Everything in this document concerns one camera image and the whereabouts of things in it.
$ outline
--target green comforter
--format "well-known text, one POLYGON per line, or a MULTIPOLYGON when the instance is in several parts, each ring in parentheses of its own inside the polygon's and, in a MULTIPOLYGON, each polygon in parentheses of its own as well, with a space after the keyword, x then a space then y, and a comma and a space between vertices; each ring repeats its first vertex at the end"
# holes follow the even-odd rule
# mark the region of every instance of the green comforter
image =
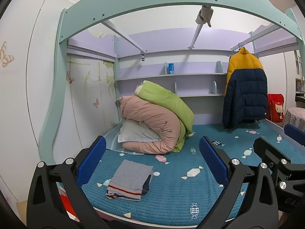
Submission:
POLYGON ((180 119, 180 135, 173 152, 181 151, 185 135, 193 133, 194 114, 179 96, 150 81, 144 81, 135 94, 140 98, 165 107, 175 113, 180 119))

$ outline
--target red bag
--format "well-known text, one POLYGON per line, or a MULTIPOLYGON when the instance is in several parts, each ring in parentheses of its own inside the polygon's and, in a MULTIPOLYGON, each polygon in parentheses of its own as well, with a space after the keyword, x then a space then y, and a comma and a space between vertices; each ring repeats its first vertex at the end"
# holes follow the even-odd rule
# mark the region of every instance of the red bag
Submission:
POLYGON ((267 120, 282 122, 284 119, 284 97, 282 94, 268 94, 267 120))

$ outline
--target blue box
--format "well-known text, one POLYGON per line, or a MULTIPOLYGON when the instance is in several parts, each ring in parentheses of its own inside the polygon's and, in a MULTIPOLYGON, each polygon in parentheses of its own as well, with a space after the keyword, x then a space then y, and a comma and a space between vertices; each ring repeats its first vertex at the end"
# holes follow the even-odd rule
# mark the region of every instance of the blue box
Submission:
POLYGON ((173 70, 173 63, 168 64, 168 73, 169 74, 175 74, 174 70, 173 70))

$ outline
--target pink comforter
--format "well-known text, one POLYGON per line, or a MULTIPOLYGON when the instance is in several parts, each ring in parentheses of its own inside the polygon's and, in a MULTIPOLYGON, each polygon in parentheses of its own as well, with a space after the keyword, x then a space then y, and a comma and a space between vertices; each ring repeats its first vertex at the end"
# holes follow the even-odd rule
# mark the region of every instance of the pink comforter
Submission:
POLYGON ((123 148, 147 154, 160 154, 170 152, 175 147, 180 134, 180 121, 172 111, 135 95, 121 97, 120 109, 123 119, 144 121, 162 139, 155 142, 123 142, 123 148))

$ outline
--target folded clothes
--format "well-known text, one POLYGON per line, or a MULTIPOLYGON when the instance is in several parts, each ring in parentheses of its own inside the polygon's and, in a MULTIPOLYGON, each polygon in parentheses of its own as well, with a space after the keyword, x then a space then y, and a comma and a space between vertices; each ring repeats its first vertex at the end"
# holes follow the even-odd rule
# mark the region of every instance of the folded clothes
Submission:
POLYGON ((109 181, 106 197, 140 201, 153 178, 153 167, 124 160, 109 181))

